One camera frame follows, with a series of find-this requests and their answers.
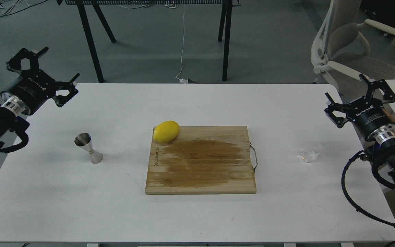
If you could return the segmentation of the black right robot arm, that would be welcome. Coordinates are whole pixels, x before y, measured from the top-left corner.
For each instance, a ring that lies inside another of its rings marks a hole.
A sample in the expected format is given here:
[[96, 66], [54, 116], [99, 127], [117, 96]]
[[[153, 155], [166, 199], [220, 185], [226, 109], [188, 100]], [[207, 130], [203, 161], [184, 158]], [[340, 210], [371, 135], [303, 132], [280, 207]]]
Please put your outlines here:
[[369, 80], [363, 74], [357, 73], [356, 75], [367, 84], [365, 95], [348, 104], [341, 104], [336, 103], [326, 93], [329, 104], [324, 111], [334, 125], [342, 128], [347, 122], [351, 122], [365, 141], [373, 143], [365, 150], [357, 152], [345, 165], [341, 177], [342, 191], [357, 212], [395, 228], [395, 223], [383, 220], [362, 209], [350, 197], [346, 189], [347, 170], [358, 158], [371, 163], [371, 172], [377, 182], [388, 189], [395, 189], [395, 119], [385, 108], [385, 104], [395, 102], [395, 94], [383, 79]]

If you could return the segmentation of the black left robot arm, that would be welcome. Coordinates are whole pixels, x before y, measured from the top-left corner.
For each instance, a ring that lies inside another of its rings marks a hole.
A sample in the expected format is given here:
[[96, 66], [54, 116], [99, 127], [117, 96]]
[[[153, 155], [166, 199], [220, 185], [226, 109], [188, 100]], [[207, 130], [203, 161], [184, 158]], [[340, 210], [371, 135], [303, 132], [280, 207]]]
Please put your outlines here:
[[77, 73], [67, 82], [56, 81], [39, 68], [39, 58], [48, 52], [48, 47], [34, 52], [22, 48], [7, 62], [7, 69], [19, 76], [1, 91], [0, 104], [0, 153], [12, 153], [28, 144], [26, 130], [30, 124], [21, 114], [33, 115], [47, 100], [54, 100], [63, 107], [78, 94]]

